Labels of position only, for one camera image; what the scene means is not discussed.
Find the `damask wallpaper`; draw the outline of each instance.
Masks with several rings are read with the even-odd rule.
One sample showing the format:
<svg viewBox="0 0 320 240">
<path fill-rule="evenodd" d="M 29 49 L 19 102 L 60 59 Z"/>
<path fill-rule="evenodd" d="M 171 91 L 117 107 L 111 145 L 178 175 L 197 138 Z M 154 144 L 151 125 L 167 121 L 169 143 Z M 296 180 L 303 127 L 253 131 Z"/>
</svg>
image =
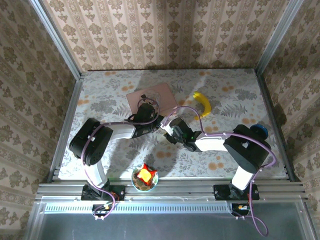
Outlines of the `damask wallpaper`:
<svg viewBox="0 0 320 240">
<path fill-rule="evenodd" d="M 264 72 L 295 173 L 320 227 L 320 1 L 305 0 Z"/>
<path fill-rule="evenodd" d="M 0 239 L 23 236 L 74 83 L 28 1 L 0 0 Z"/>
<path fill-rule="evenodd" d="M 288 0 L 43 0 L 79 69 L 254 68 Z"/>
</svg>

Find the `table surface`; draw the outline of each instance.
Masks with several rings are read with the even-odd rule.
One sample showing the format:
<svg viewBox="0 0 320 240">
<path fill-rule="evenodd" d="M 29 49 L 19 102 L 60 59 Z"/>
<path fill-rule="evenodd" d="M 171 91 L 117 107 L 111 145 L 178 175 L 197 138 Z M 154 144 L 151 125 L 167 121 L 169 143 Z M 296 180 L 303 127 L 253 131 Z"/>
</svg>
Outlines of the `table surface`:
<svg viewBox="0 0 320 240">
<path fill-rule="evenodd" d="M 250 127 L 264 125 L 269 132 L 266 140 L 278 157 L 278 162 L 261 172 L 263 178 L 285 178 L 274 130 L 253 69 L 197 70 L 122 70 L 92 71 L 85 75 L 68 144 L 88 118 L 101 122 L 122 121 L 131 110 L 126 95 L 161 83 L 167 83 L 179 106 L 187 105 L 198 111 L 203 106 L 193 99 L 198 91 L 209 99 L 211 114 L 203 118 L 204 130 L 230 132 L 238 124 Z M 200 130 L 194 113 L 181 109 L 182 117 L 193 131 Z M 162 129 L 135 139 L 109 142 L 102 157 L 104 171 L 111 179 L 131 179 L 135 166 L 143 162 L 158 170 L 160 178 L 232 178 L 236 161 L 228 152 L 189 152 L 181 144 L 171 144 Z M 65 149 L 58 177 L 62 180 L 85 180 L 82 163 Z"/>
</svg>

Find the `patterned wallpaper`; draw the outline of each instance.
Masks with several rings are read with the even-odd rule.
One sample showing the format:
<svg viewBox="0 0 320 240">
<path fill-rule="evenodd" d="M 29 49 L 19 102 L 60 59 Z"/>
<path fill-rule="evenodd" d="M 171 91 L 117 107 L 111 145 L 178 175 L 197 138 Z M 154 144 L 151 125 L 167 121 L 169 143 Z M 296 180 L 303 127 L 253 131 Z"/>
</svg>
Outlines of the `patterned wallpaper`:
<svg viewBox="0 0 320 240">
<path fill-rule="evenodd" d="M 43 0 L 82 71 L 254 68 L 288 0 Z"/>
<path fill-rule="evenodd" d="M 28 1 L 0 0 L 0 239 L 19 239 L 75 80 Z"/>
<path fill-rule="evenodd" d="M 295 173 L 320 227 L 320 1 L 305 0 L 264 72 Z"/>
</svg>

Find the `toy banana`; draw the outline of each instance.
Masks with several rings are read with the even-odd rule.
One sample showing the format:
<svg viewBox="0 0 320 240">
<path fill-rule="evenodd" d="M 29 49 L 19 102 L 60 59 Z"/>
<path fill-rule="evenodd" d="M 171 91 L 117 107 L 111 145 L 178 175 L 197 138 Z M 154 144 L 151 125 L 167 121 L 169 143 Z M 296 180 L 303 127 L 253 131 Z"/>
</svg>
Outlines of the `toy banana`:
<svg viewBox="0 0 320 240">
<path fill-rule="evenodd" d="M 193 98 L 204 106 L 204 111 L 202 114 L 200 114 L 200 118 L 203 118 L 211 113 L 211 105 L 205 95 L 198 91 L 195 91 L 193 93 Z"/>
</svg>

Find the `yellow banana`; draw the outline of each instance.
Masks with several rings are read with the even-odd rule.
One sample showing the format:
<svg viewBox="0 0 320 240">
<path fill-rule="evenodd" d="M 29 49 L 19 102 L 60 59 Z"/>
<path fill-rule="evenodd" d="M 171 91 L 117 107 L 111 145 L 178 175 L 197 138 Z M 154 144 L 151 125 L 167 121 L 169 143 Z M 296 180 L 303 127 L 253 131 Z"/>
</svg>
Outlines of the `yellow banana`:
<svg viewBox="0 0 320 240">
<path fill-rule="evenodd" d="M 200 118 L 203 118 L 211 113 L 211 105 L 208 98 L 206 98 L 205 95 L 198 91 L 195 91 L 193 93 L 193 98 L 204 106 L 204 111 L 202 114 L 200 114 Z"/>
</svg>

